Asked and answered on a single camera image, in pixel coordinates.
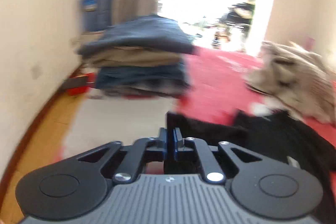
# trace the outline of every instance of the wooden baseboard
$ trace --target wooden baseboard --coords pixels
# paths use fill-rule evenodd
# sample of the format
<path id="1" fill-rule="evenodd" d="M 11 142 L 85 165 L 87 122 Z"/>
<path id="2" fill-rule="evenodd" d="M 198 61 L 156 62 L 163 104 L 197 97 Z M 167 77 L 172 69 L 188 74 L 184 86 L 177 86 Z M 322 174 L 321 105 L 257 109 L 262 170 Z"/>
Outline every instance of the wooden baseboard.
<path id="1" fill-rule="evenodd" d="M 74 77 L 78 75 L 80 71 L 81 66 L 79 66 L 70 76 Z M 52 107 L 56 99 L 62 94 L 61 88 L 59 87 L 58 90 L 50 97 L 50 99 L 45 103 L 41 111 L 36 115 L 33 122 L 29 126 L 29 128 L 26 130 L 24 136 L 22 137 L 21 141 L 19 142 L 18 146 L 16 147 L 11 159 L 9 160 L 9 163 L 7 165 L 7 168 L 5 169 L 5 172 L 2 176 L 2 179 L 0 181 L 0 209 L 2 207 L 3 200 L 5 198 L 5 194 L 7 191 L 7 188 L 9 186 L 9 183 L 11 182 L 11 178 L 15 172 L 16 166 L 19 163 L 19 160 L 25 151 L 27 145 L 29 144 L 29 141 L 31 137 L 33 136 L 34 132 L 40 125 L 41 121 L 45 117 L 45 115 L 48 113 L 49 109 Z"/>

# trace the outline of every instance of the blue storage box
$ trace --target blue storage box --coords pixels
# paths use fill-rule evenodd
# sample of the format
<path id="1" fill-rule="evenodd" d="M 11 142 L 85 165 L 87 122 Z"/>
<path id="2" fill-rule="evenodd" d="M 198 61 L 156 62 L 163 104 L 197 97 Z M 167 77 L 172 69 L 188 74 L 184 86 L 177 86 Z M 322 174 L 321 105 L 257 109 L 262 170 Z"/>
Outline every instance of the blue storage box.
<path id="1" fill-rule="evenodd" d="M 105 30 L 112 25 L 111 2 L 112 0 L 83 0 L 85 32 Z"/>

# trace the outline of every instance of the stack of folded clothes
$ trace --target stack of folded clothes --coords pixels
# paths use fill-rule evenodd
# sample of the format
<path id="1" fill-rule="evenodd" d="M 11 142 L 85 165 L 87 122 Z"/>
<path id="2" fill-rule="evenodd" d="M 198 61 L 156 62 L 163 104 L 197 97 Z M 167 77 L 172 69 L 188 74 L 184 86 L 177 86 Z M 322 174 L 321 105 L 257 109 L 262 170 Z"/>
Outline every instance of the stack of folded clothes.
<path id="1" fill-rule="evenodd" d="M 189 87 L 182 54 L 193 49 L 176 21 L 150 15 L 111 26 L 78 54 L 100 68 L 95 87 L 107 95 L 177 97 Z"/>

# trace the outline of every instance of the wooden floor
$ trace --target wooden floor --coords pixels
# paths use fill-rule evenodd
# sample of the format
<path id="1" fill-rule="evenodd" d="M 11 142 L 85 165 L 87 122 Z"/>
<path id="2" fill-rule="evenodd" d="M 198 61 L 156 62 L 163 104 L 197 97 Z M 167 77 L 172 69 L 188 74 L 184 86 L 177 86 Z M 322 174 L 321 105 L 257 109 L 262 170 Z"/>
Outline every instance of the wooden floor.
<path id="1" fill-rule="evenodd" d="M 55 161 L 60 151 L 62 139 L 83 98 L 84 94 L 77 96 L 62 94 L 37 128 L 7 189 L 0 211 L 0 219 L 5 224 L 16 224 L 23 218 L 15 199 L 16 185 L 28 172 Z"/>

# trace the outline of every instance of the metal screw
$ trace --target metal screw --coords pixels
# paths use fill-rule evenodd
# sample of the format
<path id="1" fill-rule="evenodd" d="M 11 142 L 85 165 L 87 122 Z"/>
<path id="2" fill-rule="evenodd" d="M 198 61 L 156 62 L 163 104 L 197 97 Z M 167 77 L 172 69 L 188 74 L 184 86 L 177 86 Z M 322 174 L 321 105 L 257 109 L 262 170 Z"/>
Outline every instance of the metal screw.
<path id="1" fill-rule="evenodd" d="M 174 180 L 175 180 L 175 179 L 174 179 L 173 177 L 167 177 L 167 178 L 166 178 L 166 181 L 167 181 L 167 182 L 173 182 Z"/>
<path id="2" fill-rule="evenodd" d="M 207 175 L 207 179 L 210 181 L 221 181 L 224 179 L 224 175 L 217 172 L 212 172 Z"/>
<path id="3" fill-rule="evenodd" d="M 127 173 L 116 173 L 114 175 L 114 178 L 118 181 L 128 181 L 130 180 L 132 177 L 131 175 L 127 174 Z"/>

